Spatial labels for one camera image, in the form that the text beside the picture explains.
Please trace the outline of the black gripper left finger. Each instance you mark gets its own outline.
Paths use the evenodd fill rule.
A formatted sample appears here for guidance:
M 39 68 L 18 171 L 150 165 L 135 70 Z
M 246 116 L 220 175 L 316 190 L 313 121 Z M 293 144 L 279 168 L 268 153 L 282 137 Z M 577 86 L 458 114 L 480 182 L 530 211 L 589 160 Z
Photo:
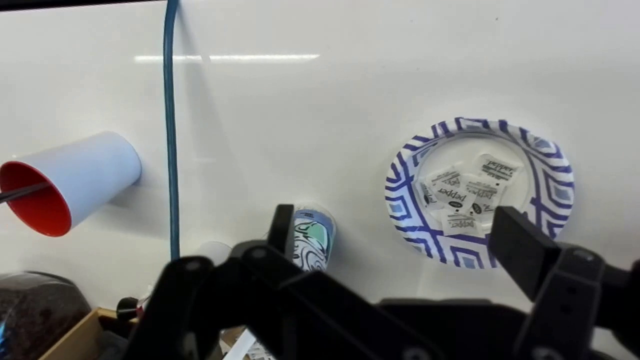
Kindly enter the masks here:
M 268 236 L 216 263 L 173 259 L 122 360 L 204 360 L 220 333 L 248 328 L 280 360 L 428 360 L 428 342 L 323 271 L 293 261 L 295 208 L 280 203 Z

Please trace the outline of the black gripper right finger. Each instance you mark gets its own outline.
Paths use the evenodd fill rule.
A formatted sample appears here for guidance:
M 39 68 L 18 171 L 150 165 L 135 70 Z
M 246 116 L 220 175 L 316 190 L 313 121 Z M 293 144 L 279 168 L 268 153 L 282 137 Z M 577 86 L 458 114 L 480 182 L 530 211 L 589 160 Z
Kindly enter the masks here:
M 640 356 L 640 261 L 625 270 L 558 243 L 513 205 L 494 211 L 488 249 L 533 301 L 516 360 L 607 360 L 592 347 L 597 328 Z

